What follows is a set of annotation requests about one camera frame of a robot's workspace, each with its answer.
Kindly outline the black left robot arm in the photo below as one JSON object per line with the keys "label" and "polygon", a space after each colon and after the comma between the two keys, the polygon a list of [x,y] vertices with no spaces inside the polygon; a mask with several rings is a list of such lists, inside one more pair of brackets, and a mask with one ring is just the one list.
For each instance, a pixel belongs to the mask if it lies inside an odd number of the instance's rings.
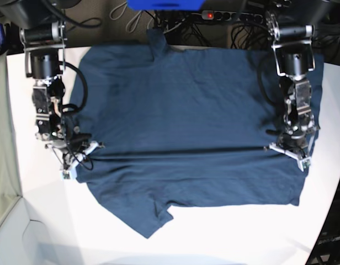
{"label": "black left robot arm", "polygon": [[[265,12],[272,53],[260,61],[257,79],[262,96],[278,111],[275,130],[267,131],[277,137],[269,149],[294,159],[301,171],[311,165],[310,153],[319,129],[311,108],[312,86],[307,77],[316,67],[312,43],[322,33],[338,34],[330,25],[320,25],[338,4],[340,1],[271,1]],[[262,82],[263,65],[271,57],[283,94],[277,103],[268,97]]]}

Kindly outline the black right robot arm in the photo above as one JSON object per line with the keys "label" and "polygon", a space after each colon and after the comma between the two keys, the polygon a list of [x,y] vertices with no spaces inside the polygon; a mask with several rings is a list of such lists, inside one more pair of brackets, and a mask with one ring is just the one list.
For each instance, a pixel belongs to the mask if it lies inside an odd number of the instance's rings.
{"label": "black right robot arm", "polygon": [[[66,23],[93,29],[99,24],[77,22],[65,13],[78,1],[0,1],[0,12],[19,27],[19,39],[25,55],[25,75],[34,80],[32,100],[36,112],[36,138],[52,152],[60,151],[63,179],[76,177],[77,166],[89,161],[89,155],[101,147],[90,133],[81,133],[72,117],[83,110],[88,85],[83,73],[65,60]],[[66,92],[62,75],[73,70],[82,82],[80,105],[64,104]]]}

